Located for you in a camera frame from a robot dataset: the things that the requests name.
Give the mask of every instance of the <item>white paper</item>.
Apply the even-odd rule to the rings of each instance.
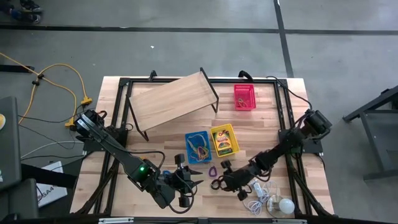
[[[61,161],[58,161],[58,162],[54,162],[53,164],[43,167],[43,169],[46,169],[46,170],[54,169],[53,170],[54,172],[63,173],[63,169],[61,166],[62,166]],[[67,189],[65,187],[56,187],[56,186],[47,185],[47,184],[37,184],[37,187],[43,193],[43,198],[41,198],[42,194],[40,193],[40,191],[38,189],[36,190],[39,208],[48,203],[51,203],[55,200],[58,200],[64,196],[68,195]]]

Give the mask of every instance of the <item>white cable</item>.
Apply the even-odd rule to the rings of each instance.
[[[252,189],[254,189],[254,184],[258,184],[257,180],[254,181],[254,183],[251,184]],[[272,196],[271,195],[271,189],[272,189],[272,184],[275,185],[276,188],[276,192],[275,194],[278,194],[278,185],[276,184],[275,181],[271,180],[267,183],[265,183],[261,190],[263,193],[263,196],[259,197],[257,200],[253,200],[251,202],[249,202],[248,204],[245,204],[244,202],[243,205],[253,214],[253,215],[260,215],[261,211],[262,211],[262,206],[264,204],[266,204],[266,202],[268,201],[268,199]]]
[[[35,151],[38,151],[38,150],[43,149],[43,148],[45,148],[45,147],[47,147],[47,146],[52,146],[52,145],[58,144],[58,143],[76,143],[76,144],[83,144],[83,142],[80,142],[80,141],[77,141],[77,142],[74,142],[74,141],[52,142],[52,143],[46,144],[46,145],[44,145],[44,146],[40,146],[40,147],[38,147],[37,149],[33,150],[32,152],[28,152],[27,154],[21,156],[21,159],[24,158],[24,157],[26,157],[26,156],[28,156],[28,155],[30,155],[30,154],[32,154],[32,153],[35,152]]]

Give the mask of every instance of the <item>colorful object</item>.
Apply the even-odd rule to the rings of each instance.
[[[210,164],[210,169],[209,169],[209,177],[216,177],[217,176],[217,168],[214,162]]]
[[[227,156],[239,151],[239,145],[231,124],[212,128],[211,137],[213,138],[218,157]]]
[[[236,110],[253,110],[256,108],[253,85],[234,85],[234,97]]]
[[[190,164],[211,161],[207,131],[186,134],[185,143],[187,145],[187,156]]]
[[[3,114],[0,114],[0,130],[6,124],[6,117]]]

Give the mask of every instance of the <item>yellow cable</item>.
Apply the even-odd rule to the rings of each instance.
[[[43,69],[40,73],[37,73],[37,72],[31,70],[30,68],[26,67],[25,65],[21,64],[20,62],[18,62],[18,61],[16,61],[16,60],[12,59],[12,58],[10,58],[10,57],[8,57],[7,55],[5,55],[5,54],[3,54],[3,53],[1,53],[1,52],[0,52],[0,55],[2,55],[3,57],[5,57],[5,58],[7,58],[7,59],[9,59],[9,60],[11,60],[11,61],[13,61],[14,63],[16,63],[16,64],[18,64],[18,65],[24,67],[26,70],[32,72],[33,74],[36,74],[37,76],[39,76],[40,74],[44,73],[44,71],[46,71],[47,69],[49,69],[49,68],[51,68],[51,67],[54,67],[54,66],[56,66],[56,65],[66,66],[66,67],[72,69],[73,71],[75,71],[75,72],[79,75],[79,77],[80,77],[81,84],[83,85],[83,92],[84,92],[84,94],[85,94],[85,99],[84,99],[82,102],[84,102],[84,101],[89,101],[89,102],[91,102],[91,101],[92,101],[91,98],[88,98],[88,97],[86,96],[86,90],[85,90],[84,83],[83,83],[83,79],[81,78],[81,75],[80,75],[80,74],[76,71],[76,69],[74,69],[72,66],[69,66],[69,65],[66,65],[66,64],[55,64],[55,65],[51,65],[51,66],[49,66],[49,67]],[[74,124],[73,124],[73,121],[74,121],[74,117],[75,117],[75,115],[76,115],[76,107],[77,107],[77,98],[76,98],[76,95],[74,94],[74,92],[71,91],[70,89],[68,89],[68,88],[65,87],[65,86],[62,86],[62,85],[59,85],[59,84],[56,84],[56,83],[50,81],[50,80],[47,79],[47,78],[43,78],[43,79],[44,79],[45,81],[49,82],[50,84],[54,85],[54,86],[57,86],[57,87],[59,87],[59,88],[63,88],[63,89],[66,90],[66,91],[69,91],[69,92],[72,94],[72,96],[73,96],[74,99],[75,99],[75,108],[74,108],[74,110],[73,110],[73,117],[69,120],[69,122],[67,122],[67,123],[65,124],[65,126],[66,126],[66,127],[69,127],[69,126],[71,126],[71,125],[74,125]],[[34,90],[35,90],[35,87],[32,89],[32,94],[31,94],[31,96],[30,96],[31,101],[30,101],[30,103],[29,103],[29,106],[28,106],[28,108],[27,108],[27,110],[26,110],[24,116],[26,116],[26,114],[27,114],[27,113],[29,112],[29,110],[30,110],[30,107],[32,106]]]
[[[80,81],[81,81],[81,86],[83,87],[83,94],[84,94],[85,97],[87,97],[86,88],[85,88],[85,83],[83,82],[83,79],[82,79],[80,73],[79,73],[75,68],[73,68],[72,66],[70,66],[70,65],[68,65],[68,64],[56,63],[56,64],[53,64],[53,65],[50,65],[50,66],[48,66],[47,68],[43,69],[43,70],[40,72],[40,74],[41,74],[41,73],[44,73],[44,71],[46,71],[47,69],[52,68],[52,67],[54,67],[54,66],[65,66],[65,67],[68,67],[68,68],[72,69],[72,70],[79,76]]]
[[[19,120],[18,124],[21,124],[21,122],[24,120],[24,117],[28,114],[30,107],[32,106],[32,102],[33,102],[33,97],[35,95],[35,90],[36,90],[36,85],[33,85],[33,89],[32,89],[32,93],[30,94],[30,101],[29,101],[29,105],[23,115],[23,117],[21,117],[21,119]]]

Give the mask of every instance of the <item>wooden table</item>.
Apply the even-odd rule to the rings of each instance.
[[[101,91],[99,93],[99,100],[96,107],[97,111],[106,110],[108,117],[106,117],[106,125],[111,122],[111,115],[113,113],[116,92],[118,89],[120,77],[104,77]],[[155,83],[136,83],[133,86],[132,94],[138,95],[150,90],[155,86],[161,84]],[[301,78],[288,79],[289,88],[299,96],[307,98],[304,81]],[[148,130],[150,134],[150,141],[145,142],[141,135],[136,131],[131,131],[127,140],[127,149],[133,151],[146,150],[161,150],[166,154],[166,160],[162,169],[170,171],[175,170],[174,155],[184,153],[185,149],[185,133],[195,131],[208,131],[213,126],[222,124],[232,124],[236,138],[238,140],[240,151],[227,158],[231,160],[233,169],[240,168],[248,163],[248,159],[257,154],[259,151],[271,149],[276,144],[277,132],[280,129],[279,119],[276,110],[274,88],[270,84],[254,84],[256,92],[257,108],[251,112],[235,111],[233,101],[233,84],[220,83],[213,84],[219,98],[220,105],[218,113],[215,114],[211,107],[205,107],[196,110],[192,113],[186,114],[173,121],[161,124]],[[306,102],[292,96],[291,102],[294,112],[294,117],[299,118],[308,108]],[[122,109],[119,111],[120,124]],[[132,122],[132,117],[129,114],[128,123]],[[216,152],[211,148],[213,153],[213,161],[216,164],[218,174],[223,171],[220,162],[224,159],[218,158]],[[77,211],[88,200],[94,189],[98,185],[100,179],[101,167],[104,153],[95,152],[87,157],[81,166],[80,176],[75,190],[75,195],[72,203],[71,212]],[[157,154],[146,155],[154,164],[158,164],[161,157]],[[304,154],[302,157],[305,175],[307,178],[308,188],[312,191],[318,201],[325,207],[327,211],[333,213],[333,206],[331,204],[330,194],[328,190],[328,183],[326,181],[323,165],[319,158],[314,155]],[[194,180],[205,180],[198,186],[198,193],[195,196],[195,203],[192,209],[183,214],[177,215],[169,208],[161,209],[153,201],[152,197],[147,192],[139,191],[123,173],[122,167],[119,167],[119,177],[116,184],[116,191],[114,195],[114,203],[112,216],[130,216],[130,217],[255,217],[247,211],[242,202],[236,196],[236,193],[224,192],[220,190],[210,189],[212,178],[208,176],[209,164],[190,165],[190,168],[203,172],[203,175],[193,176]],[[272,170],[271,180],[277,182],[279,187],[279,194],[283,197],[290,197],[289,181],[287,178],[287,169],[284,158],[280,158]],[[300,208],[304,211],[303,198],[300,188],[297,185],[298,199]],[[246,203],[249,200],[256,199],[256,196],[250,194]],[[178,207],[178,199],[176,198],[172,205],[180,210]],[[267,211],[263,211],[258,217],[271,217]]]

